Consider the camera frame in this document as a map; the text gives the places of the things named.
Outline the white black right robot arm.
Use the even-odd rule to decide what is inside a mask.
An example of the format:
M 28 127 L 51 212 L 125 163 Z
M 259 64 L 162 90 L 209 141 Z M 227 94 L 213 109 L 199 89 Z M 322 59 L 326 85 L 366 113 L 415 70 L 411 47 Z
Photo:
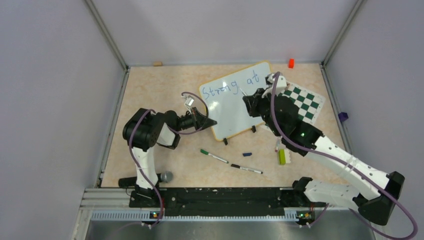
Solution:
M 294 181 L 293 200 L 299 206 L 323 202 L 350 208 L 366 220 L 385 226 L 392 215 L 405 182 L 397 172 L 371 167 L 332 142 L 321 130 L 299 119 L 299 107 L 286 96 L 265 96 L 259 88 L 242 97 L 247 113 L 260 117 L 282 144 L 294 153 L 324 165 L 348 182 L 325 183 L 311 177 Z

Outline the green white toy brick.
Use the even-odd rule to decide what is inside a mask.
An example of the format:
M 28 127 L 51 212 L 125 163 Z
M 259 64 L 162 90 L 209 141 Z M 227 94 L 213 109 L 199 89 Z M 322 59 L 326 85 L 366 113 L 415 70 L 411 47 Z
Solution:
M 291 154 L 288 149 L 279 149 L 278 150 L 278 164 L 284 166 L 291 163 Z

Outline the green white chess mat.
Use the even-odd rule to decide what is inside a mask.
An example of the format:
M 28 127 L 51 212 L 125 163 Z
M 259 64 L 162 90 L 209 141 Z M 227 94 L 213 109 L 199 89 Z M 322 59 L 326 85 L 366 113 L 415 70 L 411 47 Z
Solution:
M 289 86 L 286 90 L 275 92 L 278 96 L 289 98 L 296 106 L 299 107 L 298 118 L 305 123 L 314 125 L 321 113 L 326 102 L 326 98 L 312 90 L 303 86 L 288 82 Z

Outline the black capped marker pen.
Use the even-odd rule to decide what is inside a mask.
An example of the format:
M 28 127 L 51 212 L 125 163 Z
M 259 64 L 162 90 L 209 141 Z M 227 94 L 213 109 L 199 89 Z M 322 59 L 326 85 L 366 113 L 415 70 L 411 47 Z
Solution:
M 244 171 L 249 171 L 249 172 L 253 172 L 253 173 L 257 173 L 257 174 L 263 174 L 263 171 L 261 171 L 261 170 L 257 170 L 257 169 L 253 169 L 253 168 L 249 168 L 249 167 L 245 167 L 245 166 L 240 166 L 240 165 L 237 165 L 237 164 L 231 164 L 230 165 L 232 168 L 236 168 L 236 169 L 241 169 L 241 170 L 244 170 Z

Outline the purple small object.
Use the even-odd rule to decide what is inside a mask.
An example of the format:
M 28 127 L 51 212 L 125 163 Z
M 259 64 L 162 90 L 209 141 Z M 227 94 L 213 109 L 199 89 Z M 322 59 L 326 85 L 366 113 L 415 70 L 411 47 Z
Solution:
M 348 119 L 349 119 L 349 115 L 348 115 L 348 113 L 347 113 L 347 112 L 340 112 L 340 113 L 338 114 L 338 119 L 339 119 L 339 121 L 340 121 L 341 123 L 343 123 L 343 122 L 345 122 L 346 120 L 348 120 Z

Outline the small wooden block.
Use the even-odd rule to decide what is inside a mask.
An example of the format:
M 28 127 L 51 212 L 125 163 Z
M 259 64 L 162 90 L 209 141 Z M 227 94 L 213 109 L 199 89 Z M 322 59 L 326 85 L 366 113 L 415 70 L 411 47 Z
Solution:
M 153 66 L 154 67 L 161 67 L 161 66 L 163 66 L 163 63 L 161 61 L 155 61 L 155 62 L 153 62 Z

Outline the yellow framed whiteboard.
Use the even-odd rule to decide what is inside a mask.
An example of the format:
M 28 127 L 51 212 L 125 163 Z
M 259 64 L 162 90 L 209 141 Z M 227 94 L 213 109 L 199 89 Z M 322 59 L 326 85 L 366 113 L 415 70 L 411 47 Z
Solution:
M 247 95 L 252 95 L 257 89 L 267 87 L 265 77 L 270 73 L 270 63 L 261 61 L 199 86 L 200 97 L 207 105 L 209 118 L 217 121 L 211 127 L 217 141 L 264 123 L 260 117 L 248 115 L 239 87 Z

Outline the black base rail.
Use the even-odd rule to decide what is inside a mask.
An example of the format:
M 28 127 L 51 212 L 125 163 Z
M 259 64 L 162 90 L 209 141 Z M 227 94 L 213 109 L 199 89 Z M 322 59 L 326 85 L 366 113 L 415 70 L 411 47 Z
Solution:
M 291 189 L 280 187 L 170 187 L 152 193 L 131 192 L 129 207 L 164 207 L 166 217 L 283 216 L 285 208 L 300 207 Z

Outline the green capped marker pen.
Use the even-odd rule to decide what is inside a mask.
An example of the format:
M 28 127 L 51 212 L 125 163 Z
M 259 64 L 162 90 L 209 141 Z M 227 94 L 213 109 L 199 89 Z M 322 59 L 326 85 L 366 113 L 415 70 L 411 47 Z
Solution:
M 212 154 L 212 153 L 210 153 L 210 152 L 208 152 L 208 151 L 206 151 L 204 149 L 200 149 L 200 152 L 202 154 L 204 154 L 204 155 L 207 155 L 207 156 L 210 156 L 210 157 L 212 157 L 214 159 L 217 159 L 217 160 L 219 160 L 219 161 L 221 161 L 223 163 L 226 163 L 226 164 L 229 164 L 230 163 L 228 160 L 225 160 L 225 159 L 223 159 L 223 158 L 221 158 L 219 156 L 216 156 L 216 155 L 214 155 L 214 154 Z

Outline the orange red small block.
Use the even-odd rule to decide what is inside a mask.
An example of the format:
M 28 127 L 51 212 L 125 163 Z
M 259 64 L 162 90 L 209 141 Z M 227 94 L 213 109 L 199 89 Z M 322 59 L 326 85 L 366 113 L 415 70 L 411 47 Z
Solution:
M 294 58 L 290 58 L 289 61 L 288 61 L 288 65 L 287 66 L 288 66 L 289 69 L 293 69 L 294 66 L 295 66 L 295 59 Z

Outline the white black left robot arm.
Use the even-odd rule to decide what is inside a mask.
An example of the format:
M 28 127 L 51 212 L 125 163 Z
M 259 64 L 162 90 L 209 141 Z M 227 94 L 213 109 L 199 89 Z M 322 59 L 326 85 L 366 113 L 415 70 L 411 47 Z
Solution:
M 194 128 L 196 133 L 217 123 L 196 107 L 181 116 L 173 110 L 155 113 L 153 110 L 140 108 L 122 130 L 122 137 L 127 142 L 136 167 L 136 177 L 131 179 L 132 183 L 125 183 L 129 180 L 121 178 L 118 181 L 119 187 L 133 186 L 147 206 L 156 206 L 161 194 L 155 190 L 160 182 L 155 168 L 155 146 L 174 150 L 184 134 L 183 130 Z

